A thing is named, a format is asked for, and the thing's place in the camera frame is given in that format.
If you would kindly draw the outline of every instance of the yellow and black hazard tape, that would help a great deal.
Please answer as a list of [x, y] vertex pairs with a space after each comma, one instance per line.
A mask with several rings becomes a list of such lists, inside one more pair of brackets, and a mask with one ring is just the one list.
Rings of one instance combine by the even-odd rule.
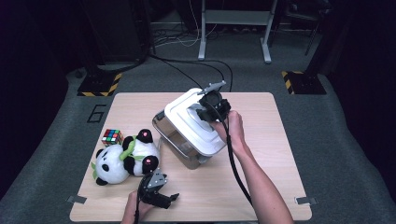
[[110, 88], [105, 91], [79, 91], [78, 96], [111, 96], [119, 85], [120, 79], [122, 77], [122, 73], [117, 74], [114, 77], [114, 81], [111, 84]]
[[286, 89], [288, 89], [289, 94], [294, 94], [293, 86], [291, 85], [291, 81], [289, 79], [289, 74], [303, 74], [303, 72], [291, 72], [291, 71], [282, 71], [282, 77], [286, 84]]

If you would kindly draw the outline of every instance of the black cable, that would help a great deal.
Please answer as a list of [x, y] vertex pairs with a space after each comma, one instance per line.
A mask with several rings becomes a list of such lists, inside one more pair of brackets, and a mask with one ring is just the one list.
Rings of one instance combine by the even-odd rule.
[[191, 81], [193, 81], [200, 89], [202, 88], [201, 85], [200, 85], [197, 81], [195, 81], [192, 77], [190, 77], [189, 75], [187, 75], [186, 73], [184, 73], [183, 71], [181, 71], [179, 68], [173, 66], [172, 64], [170, 64], [170, 63], [167, 62], [167, 61], [163, 61], [163, 60], [161, 60], [161, 61], [162, 61], [163, 63], [166, 63], [166, 64], [168, 64], [169, 66], [175, 68], [175, 69], [176, 69], [177, 71], [179, 71], [181, 74], [183, 74], [184, 76], [186, 76], [187, 78], [189, 78], [189, 79], [190, 79]]
[[219, 121], [222, 123], [222, 125], [224, 126], [224, 130], [226, 133], [226, 142], [227, 142], [227, 148], [228, 148], [228, 156], [230, 158], [230, 164], [231, 164], [231, 168], [233, 169], [233, 175], [235, 176], [236, 182], [239, 185], [239, 188], [244, 192], [245, 197], [247, 198], [247, 200], [249, 201], [249, 203], [253, 206], [253, 203], [251, 202], [251, 198], [250, 195], [247, 191], [247, 189], [245, 188], [244, 183], [241, 180], [241, 177], [238, 174], [238, 170], [236, 169], [235, 166], [235, 160], [233, 159], [233, 145], [231, 142], [231, 136], [229, 133], [229, 127], [227, 127], [227, 125], [225, 124], [224, 119], [221, 118], [221, 114], [219, 113], [219, 111], [210, 103], [206, 102], [206, 105], [209, 105], [214, 111], [216, 111], [216, 115], [219, 118]]
[[[161, 58], [161, 57], [158, 57], [158, 56], [152, 55], [152, 54], [149, 54], [148, 56], [153, 58], [153, 59], [160, 60], [162, 62], [192, 63], [192, 64], [199, 64], [199, 65], [207, 66], [207, 67], [213, 68], [216, 71], [218, 71], [220, 73], [220, 75], [221, 75], [222, 80], [224, 80], [224, 75], [222, 74], [222, 72], [218, 68], [216, 68], [216, 67], [214, 67], [212, 65], [206, 64], [206, 63], [200, 63], [200, 62], [197, 62], [197, 61], [187, 61], [187, 60], [165, 59], [165, 58]], [[229, 69], [229, 71], [230, 71], [230, 79], [231, 79], [231, 81], [230, 81], [230, 91], [232, 91], [232, 89], [233, 89], [233, 70], [231, 69], [231, 67], [227, 63], [222, 62], [222, 61], [218, 61], [218, 60], [209, 60], [209, 61], [206, 61], [206, 62], [209, 62], [209, 63], [221, 63], [221, 64], [225, 65]]]

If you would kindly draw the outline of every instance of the dark background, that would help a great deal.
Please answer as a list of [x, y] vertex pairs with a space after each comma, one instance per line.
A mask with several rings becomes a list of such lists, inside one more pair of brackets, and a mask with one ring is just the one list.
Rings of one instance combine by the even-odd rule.
[[[73, 8], [79, 21], [76, 31], [86, 41], [87, 58], [104, 63], [79, 2], [66, 2], [1, 3], [1, 136], [6, 143], [1, 151], [1, 196], [35, 152], [62, 105], [67, 92], [65, 75], [83, 66], [80, 52], [70, 39], [65, 4]], [[336, 63], [325, 75], [344, 108], [349, 130], [396, 200], [396, 8], [390, 0], [332, 3], [339, 10], [329, 21], [335, 30], [323, 36], [325, 39], [332, 36], [331, 32], [340, 34], [347, 29], [344, 44], [337, 46], [338, 54], [331, 54], [340, 36], [322, 41], [310, 66], [319, 69], [329, 57], [335, 57]], [[153, 10], [160, 10], [156, 9], [158, 4], [153, 6]]]

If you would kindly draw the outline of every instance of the panda plush toy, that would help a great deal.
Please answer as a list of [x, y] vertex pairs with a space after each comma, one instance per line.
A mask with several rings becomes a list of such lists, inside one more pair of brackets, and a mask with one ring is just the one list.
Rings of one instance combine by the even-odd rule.
[[151, 131], [143, 129], [135, 136], [127, 136], [122, 145], [98, 150], [92, 165], [96, 184], [119, 184], [129, 175], [142, 176], [157, 169], [160, 151], [155, 147]]

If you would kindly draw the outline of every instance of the wooden table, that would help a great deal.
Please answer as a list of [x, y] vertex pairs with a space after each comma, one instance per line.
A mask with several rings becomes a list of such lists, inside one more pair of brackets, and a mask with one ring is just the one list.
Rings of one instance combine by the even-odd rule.
[[[130, 176], [118, 185], [96, 185], [91, 168], [96, 151], [103, 148], [101, 136], [106, 129], [119, 129], [124, 135], [137, 134], [143, 128], [151, 129], [154, 142], [161, 135], [153, 128], [153, 117], [184, 92], [119, 93], [109, 110], [106, 122], [92, 159], [87, 161], [87, 172], [78, 195], [87, 198], [84, 204], [73, 205], [73, 221], [121, 221], [129, 192], [137, 189], [141, 177]], [[294, 220], [308, 220], [312, 213], [309, 205], [295, 203], [295, 197], [304, 197], [288, 138], [276, 102], [266, 92], [224, 92], [232, 109], [244, 119], [245, 135], [254, 156], [270, 176], [284, 198]], [[167, 174], [168, 183], [160, 193], [180, 196], [169, 209], [154, 208], [144, 221], [162, 222], [216, 222], [257, 220], [242, 190], [237, 185], [230, 166], [227, 148], [195, 170], [187, 169], [170, 149], [162, 144], [160, 167]], [[241, 179], [245, 177], [235, 159]]]

